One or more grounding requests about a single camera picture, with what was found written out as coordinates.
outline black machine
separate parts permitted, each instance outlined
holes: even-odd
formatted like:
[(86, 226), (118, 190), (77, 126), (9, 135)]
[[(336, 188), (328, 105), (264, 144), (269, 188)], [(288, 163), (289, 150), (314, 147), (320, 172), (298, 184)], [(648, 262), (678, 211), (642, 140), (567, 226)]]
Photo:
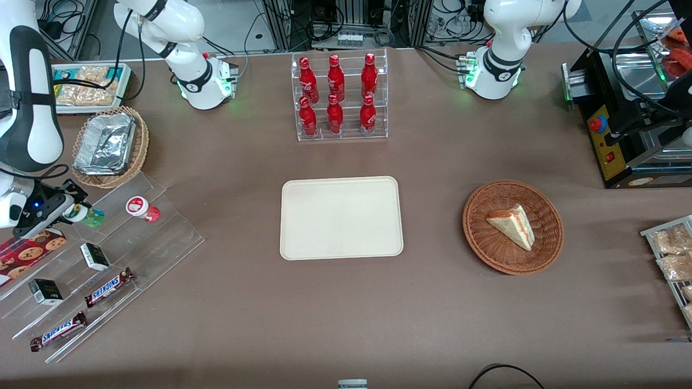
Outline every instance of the black machine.
[[(692, 1), (670, 4), (672, 12), (635, 13), (646, 42), (678, 17), (686, 17), (681, 27), (692, 37)], [(566, 98), (589, 127), (607, 188), (692, 186), (692, 71), (666, 67), (676, 45), (692, 55), (682, 42), (666, 38), (636, 50), (619, 47), (615, 56), (587, 49), (571, 69), (563, 65)]]

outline clear acrylic display stand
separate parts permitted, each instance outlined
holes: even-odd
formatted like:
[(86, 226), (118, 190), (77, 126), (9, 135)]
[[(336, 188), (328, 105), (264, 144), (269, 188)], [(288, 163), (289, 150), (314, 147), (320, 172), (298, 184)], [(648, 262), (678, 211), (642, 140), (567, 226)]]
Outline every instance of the clear acrylic display stand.
[[(375, 93), (373, 104), (377, 110), (375, 116), (375, 130), (370, 136), (361, 133), (361, 107), (363, 106), (363, 96), (361, 95), (361, 72), (365, 65), (365, 54), (375, 54), (375, 67), (377, 68), (377, 92)], [(299, 141), (338, 141), (340, 139), (370, 139), (387, 138), (389, 135), (388, 121), (388, 66), (387, 51), (362, 50), (362, 51), (340, 51), (339, 62), (344, 70), (346, 84), (346, 99), (341, 102), (344, 111), (344, 128), (339, 135), (334, 135), (329, 130), (327, 119), (327, 106), (329, 105), (329, 85), (327, 84), (327, 74), (329, 72), (329, 55), (331, 53), (305, 53), (293, 55), (291, 62), (291, 84), (293, 85), (293, 108), (295, 110), (295, 128), (298, 133)], [(318, 134), (315, 138), (307, 138), (300, 124), (300, 105), (298, 99), (302, 96), (300, 88), (300, 66), (298, 60), (301, 57), (310, 59), (310, 67), (317, 77), (317, 90), (320, 93), (320, 100), (312, 105), (317, 115)]]
[[(159, 184), (140, 172), (93, 205), (106, 215), (104, 224), (99, 228), (92, 229), (84, 224), (59, 226), (69, 244), (57, 255), (39, 262), (35, 270), (26, 271), (19, 279), (12, 281), (7, 291), (2, 291), (2, 332), (26, 344), (26, 351), (30, 352), (32, 338), (45, 334), (72, 319), (79, 311), (84, 311), (89, 323), (87, 327), (56, 339), (36, 353), (46, 363), (58, 362), (198, 247), (204, 238), (175, 210), (163, 195), (164, 191)], [(161, 216), (154, 223), (131, 217), (125, 210), (127, 200), (138, 195), (161, 210)], [(80, 251), (80, 246), (85, 242), (101, 246), (111, 263), (107, 271), (98, 272), (87, 266)], [(95, 307), (87, 309), (84, 297), (126, 267), (136, 277)], [(34, 278), (55, 281), (64, 300), (55, 306), (37, 304), (27, 285)]]

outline aluminum foil container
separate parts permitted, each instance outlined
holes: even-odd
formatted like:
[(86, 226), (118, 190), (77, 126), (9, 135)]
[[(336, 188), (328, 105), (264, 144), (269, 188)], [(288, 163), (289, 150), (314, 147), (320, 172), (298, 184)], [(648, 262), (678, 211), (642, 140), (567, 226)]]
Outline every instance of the aluminum foil container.
[(89, 119), (73, 168), (88, 175), (125, 173), (136, 124), (136, 119), (128, 114)]

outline yellow panel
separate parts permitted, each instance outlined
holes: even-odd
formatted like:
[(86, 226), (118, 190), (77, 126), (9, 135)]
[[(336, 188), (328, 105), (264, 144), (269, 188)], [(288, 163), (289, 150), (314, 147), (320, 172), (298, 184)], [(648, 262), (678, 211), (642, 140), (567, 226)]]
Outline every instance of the yellow panel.
[[(596, 111), (596, 113), (586, 121), (587, 127), (592, 119), (597, 118), (600, 115), (609, 118), (608, 110), (606, 109), (605, 105)], [(601, 165), (603, 177), (605, 177), (606, 180), (609, 180), (625, 170), (627, 164), (625, 163), (625, 158), (622, 156), (620, 145), (615, 145), (612, 147), (608, 147), (608, 145), (606, 145), (605, 137), (606, 134), (610, 133), (610, 127), (607, 127), (602, 134), (596, 134), (593, 131), (589, 132), (591, 133), (591, 139), (594, 141), (594, 149), (596, 149), (596, 155), (598, 156), (599, 165)], [(611, 152), (615, 156), (615, 159), (613, 159), (611, 162), (607, 162), (606, 155)]]

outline table surface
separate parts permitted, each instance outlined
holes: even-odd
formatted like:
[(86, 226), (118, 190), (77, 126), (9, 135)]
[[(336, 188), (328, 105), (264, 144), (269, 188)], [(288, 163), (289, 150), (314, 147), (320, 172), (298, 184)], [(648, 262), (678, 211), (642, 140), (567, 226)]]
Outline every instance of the table surface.
[[(144, 171), (207, 240), (58, 364), (1, 334), (0, 387), (465, 388), (512, 363), (548, 388), (689, 388), (692, 344), (664, 342), (684, 321), (638, 232), (691, 213), (692, 190), (603, 189), (562, 99), (560, 64), (581, 52), (536, 45), (519, 85), (487, 101), (389, 50), (390, 137), (346, 144), (295, 139), (290, 55), (252, 57), (237, 97), (211, 111), (147, 63), (131, 102), (151, 131)], [(60, 118), (66, 162), (84, 120)], [(402, 254), (281, 258), (286, 181), (381, 175), (399, 182)], [(464, 239), (466, 198), (497, 179), (538, 188), (561, 214), (563, 252), (538, 275), (498, 273)]]

